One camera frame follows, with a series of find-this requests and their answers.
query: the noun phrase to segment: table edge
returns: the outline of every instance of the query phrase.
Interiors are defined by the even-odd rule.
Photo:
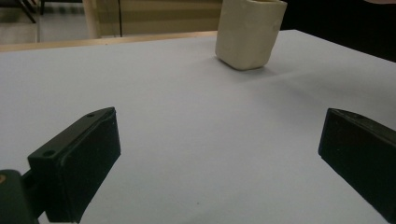
[[[70,48],[70,47],[83,47],[95,45],[112,45],[122,43],[145,42],[165,39],[177,38],[190,38],[200,36],[214,36],[217,31],[205,32],[190,32],[190,33],[177,33],[177,34],[160,34],[160,35],[135,35],[127,37],[112,37],[100,39],[82,39],[58,42],[42,42],[42,43],[29,43],[29,44],[13,44],[13,45],[0,45],[0,52],[20,51],[28,49],[57,49],[57,48]]]

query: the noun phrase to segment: white container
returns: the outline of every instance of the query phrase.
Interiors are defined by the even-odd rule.
[[[216,55],[238,70],[267,64],[287,5],[279,0],[223,0]]]

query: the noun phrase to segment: wooden cabinet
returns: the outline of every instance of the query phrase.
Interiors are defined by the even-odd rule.
[[[222,0],[84,0],[92,37],[218,29]]]

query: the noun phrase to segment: white table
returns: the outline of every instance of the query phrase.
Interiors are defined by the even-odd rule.
[[[122,154],[81,223],[387,223],[318,155],[329,107],[396,129],[396,64],[297,31],[238,72],[216,38],[0,54],[0,169],[96,109]],[[47,223],[46,217],[40,218]]]

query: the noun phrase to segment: floor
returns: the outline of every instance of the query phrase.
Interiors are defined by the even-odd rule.
[[[36,24],[19,8],[0,8],[0,45],[89,38],[81,3],[46,3]]]

